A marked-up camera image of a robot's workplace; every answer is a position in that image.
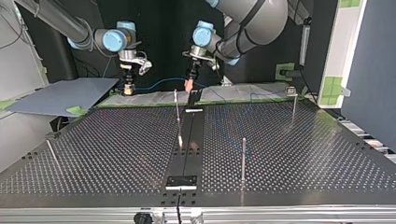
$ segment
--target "silver post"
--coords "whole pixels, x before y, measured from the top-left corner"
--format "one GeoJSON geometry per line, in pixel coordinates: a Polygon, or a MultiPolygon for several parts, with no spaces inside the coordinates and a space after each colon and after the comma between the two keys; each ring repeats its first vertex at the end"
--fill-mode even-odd
{"type": "Polygon", "coordinates": [[[294,95],[293,117],[296,114],[297,98],[298,98],[298,94],[295,94],[294,95]]]}
{"type": "Polygon", "coordinates": [[[53,159],[55,160],[56,164],[58,165],[59,171],[63,175],[64,173],[62,172],[61,164],[58,162],[58,158],[56,157],[55,151],[53,150],[52,144],[50,143],[49,139],[46,139],[47,146],[49,147],[49,151],[52,154],[53,159]]]}
{"type": "Polygon", "coordinates": [[[47,142],[47,145],[49,146],[49,150],[50,150],[50,153],[52,154],[53,159],[58,161],[58,158],[56,158],[56,154],[55,154],[55,151],[52,148],[52,144],[50,143],[50,140],[47,139],[46,142],[47,142]]]}
{"type": "Polygon", "coordinates": [[[177,90],[175,90],[175,103],[176,103],[176,113],[177,113],[177,127],[178,127],[178,144],[180,148],[183,147],[183,138],[181,137],[181,120],[180,120],[180,114],[178,110],[178,98],[177,98],[177,90]]]}
{"type": "Polygon", "coordinates": [[[246,153],[247,153],[247,139],[243,138],[242,139],[242,184],[244,186],[245,186],[246,153]]]}

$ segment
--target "metal rod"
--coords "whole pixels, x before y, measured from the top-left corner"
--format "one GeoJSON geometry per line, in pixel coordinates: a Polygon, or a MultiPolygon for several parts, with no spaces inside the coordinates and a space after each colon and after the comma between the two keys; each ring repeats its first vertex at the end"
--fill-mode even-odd
{"type": "Polygon", "coordinates": [[[298,94],[295,94],[295,96],[294,96],[294,106],[293,106],[293,117],[296,114],[297,98],[298,98],[298,94]]]}
{"type": "Polygon", "coordinates": [[[56,0],[15,0],[40,20],[79,43],[89,37],[90,31],[78,18],[68,13],[56,0]]]}
{"type": "Polygon", "coordinates": [[[245,166],[247,154],[247,139],[242,139],[242,184],[245,185],[245,166]]]}
{"type": "Polygon", "coordinates": [[[178,126],[178,144],[180,148],[183,147],[183,138],[181,137],[181,124],[180,124],[180,114],[178,110],[178,98],[177,98],[177,90],[175,90],[175,103],[176,103],[176,113],[177,113],[177,126],[178,126]]]}
{"type": "Polygon", "coordinates": [[[50,150],[50,153],[52,154],[53,159],[58,161],[58,158],[56,157],[55,151],[52,148],[52,144],[50,143],[50,140],[47,139],[46,142],[47,142],[47,145],[49,146],[49,150],[50,150]]]}

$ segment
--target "black cable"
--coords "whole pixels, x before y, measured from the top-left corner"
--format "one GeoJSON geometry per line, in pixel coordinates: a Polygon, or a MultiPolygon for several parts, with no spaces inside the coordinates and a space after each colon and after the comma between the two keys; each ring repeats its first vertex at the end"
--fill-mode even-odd
{"type": "Polygon", "coordinates": [[[219,82],[221,82],[222,78],[218,69],[218,58],[215,56],[215,64],[216,64],[216,74],[218,75],[219,82]]]}
{"type": "Polygon", "coordinates": [[[300,3],[301,3],[301,0],[297,0],[297,6],[296,6],[296,9],[294,10],[293,21],[296,23],[296,25],[297,25],[297,22],[296,22],[297,10],[298,10],[300,3]]]}
{"type": "MultiPolygon", "coordinates": [[[[312,92],[311,88],[309,88],[308,82],[307,82],[306,79],[305,79],[305,76],[304,76],[303,71],[302,71],[302,70],[299,70],[299,71],[300,71],[301,77],[303,78],[303,81],[304,81],[304,83],[305,83],[305,86],[308,88],[308,91],[309,91],[309,92],[311,93],[311,95],[312,95],[312,98],[314,98],[315,103],[316,103],[317,105],[319,105],[319,103],[318,103],[318,97],[316,98],[315,95],[314,95],[314,93],[312,92]]],[[[338,112],[335,111],[334,109],[328,109],[328,110],[332,111],[334,114],[336,114],[338,117],[340,117],[340,118],[342,118],[342,119],[345,118],[342,114],[338,113],[338,112]]]]}
{"type": "Polygon", "coordinates": [[[82,63],[82,64],[85,66],[87,72],[89,72],[89,73],[95,75],[96,77],[100,77],[99,70],[97,70],[93,65],[91,65],[90,63],[86,63],[86,62],[82,61],[81,59],[78,59],[78,58],[75,58],[75,59],[76,59],[77,62],[82,63]],[[88,71],[87,65],[88,65],[90,68],[92,68],[92,69],[95,71],[96,74],[94,74],[94,73],[91,72],[91,71],[88,71]]]}
{"type": "Polygon", "coordinates": [[[21,23],[21,32],[20,32],[20,34],[18,35],[18,37],[17,37],[14,41],[12,41],[11,43],[6,44],[6,45],[0,47],[0,49],[8,48],[9,46],[11,46],[11,45],[17,43],[17,41],[18,41],[19,39],[21,39],[22,34],[23,34],[23,24],[21,23]]]}
{"type": "Polygon", "coordinates": [[[178,219],[178,224],[182,224],[182,221],[181,221],[181,214],[180,214],[180,207],[178,206],[178,205],[179,205],[179,203],[180,203],[180,193],[178,194],[178,199],[177,199],[177,207],[176,207],[176,210],[177,210],[177,219],[178,219]]]}
{"type": "Polygon", "coordinates": [[[314,98],[315,103],[316,103],[317,105],[319,105],[318,99],[315,98],[315,95],[314,95],[314,93],[312,92],[312,89],[309,88],[308,82],[307,82],[306,79],[305,79],[305,76],[304,76],[303,71],[302,71],[302,70],[299,70],[299,71],[300,71],[301,77],[303,78],[303,81],[304,81],[305,86],[308,88],[309,93],[311,93],[312,98],[314,98]]]}

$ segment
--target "green tape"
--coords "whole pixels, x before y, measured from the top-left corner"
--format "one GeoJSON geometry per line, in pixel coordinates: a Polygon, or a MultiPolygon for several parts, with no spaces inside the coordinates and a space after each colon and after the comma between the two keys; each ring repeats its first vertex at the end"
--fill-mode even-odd
{"type": "Polygon", "coordinates": [[[341,0],[340,7],[359,7],[361,0],[341,0]]]}
{"type": "Polygon", "coordinates": [[[66,109],[72,115],[83,116],[88,113],[88,110],[83,109],[81,106],[76,105],[66,109]]]}
{"type": "Polygon", "coordinates": [[[294,63],[277,64],[275,80],[277,80],[277,81],[293,81],[292,77],[285,77],[285,76],[280,75],[280,71],[282,71],[282,70],[293,71],[294,66],[295,66],[294,63]]]}
{"type": "Polygon", "coordinates": [[[324,79],[324,87],[321,94],[321,105],[337,105],[338,97],[342,93],[341,77],[326,77],[324,79]]]}
{"type": "Polygon", "coordinates": [[[7,107],[15,104],[15,100],[0,101],[0,111],[5,110],[7,107]]]}

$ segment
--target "metal bracket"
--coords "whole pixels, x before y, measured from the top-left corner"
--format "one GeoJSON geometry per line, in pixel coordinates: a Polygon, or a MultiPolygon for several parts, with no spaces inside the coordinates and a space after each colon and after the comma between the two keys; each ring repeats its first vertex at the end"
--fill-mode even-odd
{"type": "Polygon", "coordinates": [[[197,176],[169,176],[166,181],[166,190],[196,190],[197,176]]]}
{"type": "Polygon", "coordinates": [[[345,97],[350,97],[350,93],[351,93],[351,91],[349,89],[345,88],[345,87],[343,87],[341,89],[341,95],[343,95],[345,97]]]}

